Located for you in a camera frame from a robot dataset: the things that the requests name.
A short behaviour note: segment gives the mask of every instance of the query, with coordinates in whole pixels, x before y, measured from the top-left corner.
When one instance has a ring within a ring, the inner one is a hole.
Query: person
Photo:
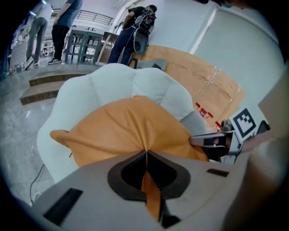
[[[124,21],[123,30],[113,46],[107,63],[117,63],[123,48],[125,48],[121,63],[127,65],[130,56],[134,51],[133,33],[135,28],[133,25],[137,17],[146,10],[154,14],[157,11],[157,7],[155,5],[149,5],[146,8],[139,6],[128,10],[129,13]]]
[[[27,43],[26,50],[26,65],[25,70],[29,68],[29,66],[33,63],[35,66],[38,66],[38,60],[40,55],[41,44],[45,35],[45,31],[47,28],[48,20],[50,19],[52,14],[52,6],[47,2],[43,5],[36,15],[36,19],[34,20],[32,27],[29,32],[29,39]],[[32,57],[33,44],[35,37],[37,35],[37,43],[34,58]]]
[[[82,0],[68,0],[59,11],[52,29],[52,40],[55,47],[54,57],[48,65],[61,63],[62,50],[67,32],[80,11]]]
[[[24,42],[27,42],[28,39],[29,39],[28,34],[24,35],[23,41],[24,41]]]
[[[24,31],[24,29],[21,29],[20,34],[17,37],[17,43],[23,42],[23,31]]]

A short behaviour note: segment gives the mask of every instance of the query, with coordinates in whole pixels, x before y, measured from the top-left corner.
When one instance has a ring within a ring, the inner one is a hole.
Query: black t-shirt
[[[135,20],[137,19],[137,17],[139,17],[143,11],[146,11],[147,9],[145,7],[142,7],[142,6],[139,6],[139,7],[135,7],[135,8],[131,8],[128,10],[128,12],[134,12],[135,13],[135,16],[132,17],[128,22],[127,24],[124,26],[124,28],[128,28],[130,27],[131,25],[133,25],[135,23]]]

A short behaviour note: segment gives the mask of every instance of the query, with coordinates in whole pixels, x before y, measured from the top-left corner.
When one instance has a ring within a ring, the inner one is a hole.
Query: white wall
[[[67,0],[45,0],[50,3],[54,9],[61,9]]]
[[[246,91],[245,105],[258,105],[285,70],[278,45],[248,21],[219,10],[195,55],[221,68]]]
[[[215,4],[192,0],[146,0],[143,6],[157,6],[155,28],[150,44],[189,51]]]
[[[114,4],[113,0],[83,0],[81,9],[115,18],[118,10],[113,8]]]

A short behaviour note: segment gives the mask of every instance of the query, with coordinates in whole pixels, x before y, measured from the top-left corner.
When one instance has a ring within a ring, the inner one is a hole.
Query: black pants
[[[62,50],[64,47],[64,40],[69,28],[67,26],[53,26],[52,40],[55,47],[54,58],[61,60]]]
[[[123,29],[120,35],[117,37],[116,43],[110,53],[107,63],[117,63],[118,58],[125,47],[121,63],[127,65],[131,54],[134,52],[134,28],[127,30]]]

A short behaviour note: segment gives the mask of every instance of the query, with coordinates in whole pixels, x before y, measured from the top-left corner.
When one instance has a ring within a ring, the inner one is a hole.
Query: orange leather piece
[[[144,174],[141,191],[146,193],[146,207],[149,213],[158,221],[161,209],[161,192],[148,171]]]
[[[208,161],[200,147],[190,145],[190,132],[145,96],[106,104],[83,118],[70,132],[54,130],[50,136],[71,149],[79,167],[138,150]]]

